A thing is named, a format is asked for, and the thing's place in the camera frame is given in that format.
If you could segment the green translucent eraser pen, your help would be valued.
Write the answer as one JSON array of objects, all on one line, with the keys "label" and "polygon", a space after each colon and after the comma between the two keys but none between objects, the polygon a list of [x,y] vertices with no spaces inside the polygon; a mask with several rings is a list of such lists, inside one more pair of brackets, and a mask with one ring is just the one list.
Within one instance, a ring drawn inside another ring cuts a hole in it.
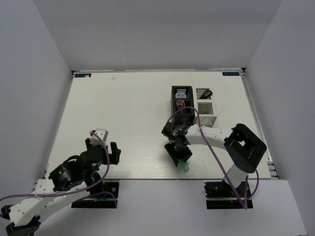
[{"label": "green translucent eraser pen", "polygon": [[187,173],[189,171],[189,166],[185,161],[179,160],[179,166],[181,167],[184,173]]}]

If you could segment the pink-capped crayon tube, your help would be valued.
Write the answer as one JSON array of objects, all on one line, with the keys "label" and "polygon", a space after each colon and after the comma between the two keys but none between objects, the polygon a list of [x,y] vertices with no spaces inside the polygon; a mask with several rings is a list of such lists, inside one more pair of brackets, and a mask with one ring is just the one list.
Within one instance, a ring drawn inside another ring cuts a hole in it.
[{"label": "pink-capped crayon tube", "polygon": [[186,106],[185,101],[183,99],[178,99],[175,101],[176,110],[184,108]]}]

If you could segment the green cap black highlighter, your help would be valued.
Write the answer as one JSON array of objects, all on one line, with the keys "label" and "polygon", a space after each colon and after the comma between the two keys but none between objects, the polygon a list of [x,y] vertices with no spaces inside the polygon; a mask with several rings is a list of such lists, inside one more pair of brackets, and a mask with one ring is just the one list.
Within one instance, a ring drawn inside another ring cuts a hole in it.
[{"label": "green cap black highlighter", "polygon": [[208,92],[208,98],[207,99],[211,99],[211,96],[213,95],[213,92],[211,90],[209,90],[207,92]]}]

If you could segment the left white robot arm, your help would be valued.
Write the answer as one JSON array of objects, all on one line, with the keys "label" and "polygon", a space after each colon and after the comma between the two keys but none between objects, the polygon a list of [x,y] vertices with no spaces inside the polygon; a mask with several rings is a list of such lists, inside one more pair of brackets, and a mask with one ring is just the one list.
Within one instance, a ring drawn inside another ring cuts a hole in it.
[{"label": "left white robot arm", "polygon": [[103,142],[85,140],[86,151],[73,155],[56,167],[48,178],[37,181],[31,194],[15,205],[1,209],[1,217],[10,221],[6,226],[9,236],[32,236],[51,215],[68,206],[109,201],[116,208],[118,187],[98,173],[101,165],[117,165],[121,150],[115,142],[106,146]]}]

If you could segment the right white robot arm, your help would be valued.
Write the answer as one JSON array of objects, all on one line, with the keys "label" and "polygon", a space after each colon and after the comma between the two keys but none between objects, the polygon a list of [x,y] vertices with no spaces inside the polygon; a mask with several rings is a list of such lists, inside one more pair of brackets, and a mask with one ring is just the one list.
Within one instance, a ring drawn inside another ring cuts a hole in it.
[{"label": "right white robot arm", "polygon": [[161,132],[168,138],[164,148],[175,166],[186,165],[192,152],[189,145],[206,145],[226,150],[233,165],[221,183],[206,184],[208,198],[234,198],[245,192],[240,185],[249,174],[256,172],[267,146],[244,124],[237,124],[231,130],[194,125],[175,125],[167,122]]}]

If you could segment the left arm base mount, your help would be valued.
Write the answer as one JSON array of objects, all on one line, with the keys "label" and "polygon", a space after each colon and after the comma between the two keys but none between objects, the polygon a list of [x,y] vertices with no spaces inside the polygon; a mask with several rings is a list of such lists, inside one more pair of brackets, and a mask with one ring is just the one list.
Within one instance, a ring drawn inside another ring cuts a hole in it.
[{"label": "left arm base mount", "polygon": [[103,192],[77,200],[71,204],[71,208],[116,209],[118,206],[119,187],[120,182],[118,180],[104,181]]}]

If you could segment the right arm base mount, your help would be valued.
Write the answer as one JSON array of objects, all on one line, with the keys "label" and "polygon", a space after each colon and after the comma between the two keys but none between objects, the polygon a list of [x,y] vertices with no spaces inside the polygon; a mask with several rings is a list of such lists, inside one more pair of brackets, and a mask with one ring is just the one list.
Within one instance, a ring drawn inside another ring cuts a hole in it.
[{"label": "right arm base mount", "polygon": [[[245,181],[243,181],[239,187],[236,188],[241,200],[245,201]],[[204,190],[206,195],[206,208],[208,210],[219,209],[244,209],[239,202],[238,198],[227,184],[223,184],[221,181],[209,181],[204,182]],[[253,203],[251,199],[251,189],[247,185],[247,208],[253,209]]]}]

